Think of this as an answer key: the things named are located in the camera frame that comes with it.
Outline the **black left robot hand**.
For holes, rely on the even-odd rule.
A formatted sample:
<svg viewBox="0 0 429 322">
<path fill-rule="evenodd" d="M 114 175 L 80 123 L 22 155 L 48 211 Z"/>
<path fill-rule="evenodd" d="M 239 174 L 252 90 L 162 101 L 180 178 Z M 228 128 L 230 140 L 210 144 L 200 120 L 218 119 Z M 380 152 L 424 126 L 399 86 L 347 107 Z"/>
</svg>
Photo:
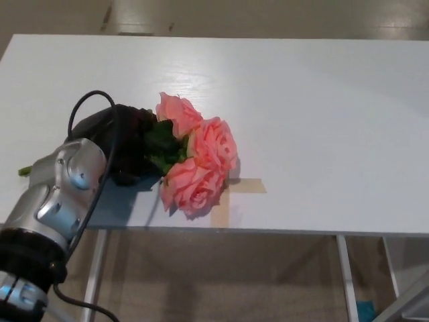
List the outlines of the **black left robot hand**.
<svg viewBox="0 0 429 322">
<path fill-rule="evenodd" d="M 110 108 L 103 109 L 79 121 L 71 130 L 72 137 L 86 138 L 97 144 L 106 157 L 111 153 L 113 138 L 119 143 L 109 177 L 117 186 L 136 185 L 147 174 L 157 173 L 156 167 L 145 159 L 144 135 L 157 122 L 155 114 L 146 109 L 117 105 L 119 132 Z"/>
</svg>

